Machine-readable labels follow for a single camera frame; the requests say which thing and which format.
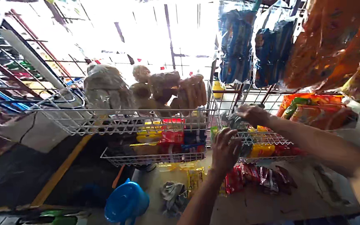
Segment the snack packet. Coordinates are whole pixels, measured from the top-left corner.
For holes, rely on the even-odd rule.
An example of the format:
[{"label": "snack packet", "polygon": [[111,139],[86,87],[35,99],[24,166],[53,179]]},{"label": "snack packet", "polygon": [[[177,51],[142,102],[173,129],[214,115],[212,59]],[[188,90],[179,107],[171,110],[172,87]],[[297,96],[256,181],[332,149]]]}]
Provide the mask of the snack packet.
[{"label": "snack packet", "polygon": [[193,197],[198,188],[202,185],[202,182],[205,180],[206,175],[204,173],[204,168],[198,168],[195,170],[187,171],[187,187],[188,187],[188,198]]},{"label": "snack packet", "polygon": [[263,192],[269,195],[278,195],[279,189],[273,170],[263,166],[258,167],[260,177],[260,185],[263,187]]},{"label": "snack packet", "polygon": [[231,194],[243,190],[243,180],[240,166],[233,167],[230,173],[227,173],[226,178],[226,193]]}]

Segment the metal grid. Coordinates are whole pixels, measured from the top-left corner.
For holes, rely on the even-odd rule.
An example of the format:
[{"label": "metal grid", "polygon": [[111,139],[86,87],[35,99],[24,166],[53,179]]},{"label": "metal grid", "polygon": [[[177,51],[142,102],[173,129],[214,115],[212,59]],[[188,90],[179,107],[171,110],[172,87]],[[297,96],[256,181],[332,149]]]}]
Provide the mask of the metal grid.
[{"label": "metal grid", "polygon": [[268,161],[268,162],[278,162],[278,161],[286,161],[286,162],[292,162],[292,161],[299,161],[302,159],[305,159],[306,157],[303,156],[276,156],[276,157],[261,157],[261,158],[238,158],[237,162],[239,163],[257,163],[262,161]]},{"label": "metal grid", "polygon": [[56,91],[0,35],[0,123],[17,116]]},{"label": "metal grid", "polygon": [[70,135],[206,130],[217,109],[86,109],[84,94],[70,88],[32,106]]},{"label": "metal grid", "polygon": [[148,165],[161,162],[191,162],[205,158],[205,153],[178,153],[178,154],[162,154],[162,155],[135,155],[135,156],[112,156],[110,150],[106,148],[101,155],[102,159],[107,159],[114,166],[122,165]]}]

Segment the red packet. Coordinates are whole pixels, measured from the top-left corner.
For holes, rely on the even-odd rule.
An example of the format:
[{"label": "red packet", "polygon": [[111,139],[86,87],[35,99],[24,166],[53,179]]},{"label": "red packet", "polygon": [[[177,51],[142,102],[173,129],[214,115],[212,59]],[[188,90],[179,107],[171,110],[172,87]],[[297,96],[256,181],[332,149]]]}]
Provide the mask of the red packet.
[{"label": "red packet", "polygon": [[226,175],[226,193],[231,194],[234,192],[242,191],[242,174],[240,166],[233,167],[233,170]]}]

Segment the gray rag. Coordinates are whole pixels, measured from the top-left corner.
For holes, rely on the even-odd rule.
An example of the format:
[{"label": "gray rag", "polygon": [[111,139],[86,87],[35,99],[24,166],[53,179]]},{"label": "gray rag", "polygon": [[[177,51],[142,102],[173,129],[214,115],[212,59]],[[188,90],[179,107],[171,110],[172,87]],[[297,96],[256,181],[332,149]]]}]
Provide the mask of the gray rag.
[{"label": "gray rag", "polygon": [[163,215],[168,217],[181,216],[181,213],[188,204],[187,191],[184,184],[168,181],[161,187],[160,192],[165,200]]}]

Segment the green packet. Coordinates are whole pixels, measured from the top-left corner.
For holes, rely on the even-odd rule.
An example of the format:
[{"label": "green packet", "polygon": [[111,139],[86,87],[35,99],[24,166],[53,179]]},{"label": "green packet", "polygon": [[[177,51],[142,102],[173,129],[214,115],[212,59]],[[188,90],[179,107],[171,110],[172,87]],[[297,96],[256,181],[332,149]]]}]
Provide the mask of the green packet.
[{"label": "green packet", "polygon": [[288,106],[287,109],[284,111],[281,118],[289,120],[293,116],[295,110],[297,110],[297,105],[312,105],[312,100],[298,97],[294,98],[291,101],[290,106]]}]

